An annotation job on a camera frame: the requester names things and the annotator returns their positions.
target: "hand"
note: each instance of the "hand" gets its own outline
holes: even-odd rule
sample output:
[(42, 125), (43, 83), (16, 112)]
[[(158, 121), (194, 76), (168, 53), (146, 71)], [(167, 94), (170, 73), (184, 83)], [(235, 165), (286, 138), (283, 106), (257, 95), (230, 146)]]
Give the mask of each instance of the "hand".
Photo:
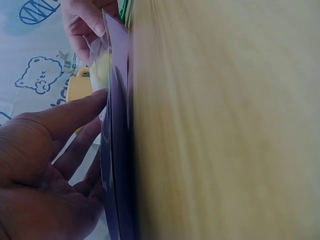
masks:
[(64, 30), (75, 54), (88, 66), (88, 44), (105, 33), (102, 9), (120, 20), (117, 0), (61, 1)]
[(97, 116), (106, 102), (100, 90), (23, 113), (0, 127), (0, 239), (78, 240), (94, 230), (104, 209), (99, 151), (83, 181), (74, 186), (68, 181), (101, 131)]

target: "yellow cup handle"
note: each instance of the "yellow cup handle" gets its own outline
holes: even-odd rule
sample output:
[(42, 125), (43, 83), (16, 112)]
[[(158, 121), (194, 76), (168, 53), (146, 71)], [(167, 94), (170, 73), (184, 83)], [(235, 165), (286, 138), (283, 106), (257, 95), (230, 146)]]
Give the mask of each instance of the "yellow cup handle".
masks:
[(76, 76), (77, 77), (82, 77), (84, 74), (87, 74), (87, 73), (89, 73), (89, 68), (88, 67), (83, 67), (78, 71)]

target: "fingernail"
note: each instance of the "fingernail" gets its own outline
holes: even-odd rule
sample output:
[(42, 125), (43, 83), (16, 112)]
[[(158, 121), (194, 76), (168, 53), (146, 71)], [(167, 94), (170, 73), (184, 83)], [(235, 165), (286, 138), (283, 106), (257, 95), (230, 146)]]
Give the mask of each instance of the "fingernail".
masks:
[(105, 95), (107, 92), (107, 89), (106, 88), (103, 88), (103, 89), (100, 89), (98, 91), (95, 91), (91, 94), (92, 97), (100, 97), (100, 96), (103, 96)]
[(102, 36), (105, 34), (105, 32), (106, 32), (104, 23), (98, 24), (98, 25), (96, 26), (96, 28), (95, 28), (95, 31), (96, 31), (95, 34), (96, 34), (98, 37), (102, 37)]

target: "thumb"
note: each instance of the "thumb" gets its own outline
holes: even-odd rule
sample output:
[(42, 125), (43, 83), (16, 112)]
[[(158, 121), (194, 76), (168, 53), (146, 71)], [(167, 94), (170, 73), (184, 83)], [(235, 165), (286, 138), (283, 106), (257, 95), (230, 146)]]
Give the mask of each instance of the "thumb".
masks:
[(73, 12), (77, 14), (98, 37), (102, 37), (105, 34), (106, 29), (102, 12), (96, 8), (91, 0), (76, 1), (76, 4), (74, 4), (72, 8)]

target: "plastic packaging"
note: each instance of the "plastic packaging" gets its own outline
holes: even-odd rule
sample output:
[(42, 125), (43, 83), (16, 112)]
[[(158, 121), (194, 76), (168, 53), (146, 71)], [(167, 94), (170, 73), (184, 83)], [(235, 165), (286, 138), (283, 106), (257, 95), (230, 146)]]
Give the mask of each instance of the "plastic packaging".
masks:
[(86, 64), (76, 56), (76, 53), (72, 49), (66, 54), (59, 51), (56, 57), (62, 59), (62, 71), (64, 73), (73, 74), (86, 66)]

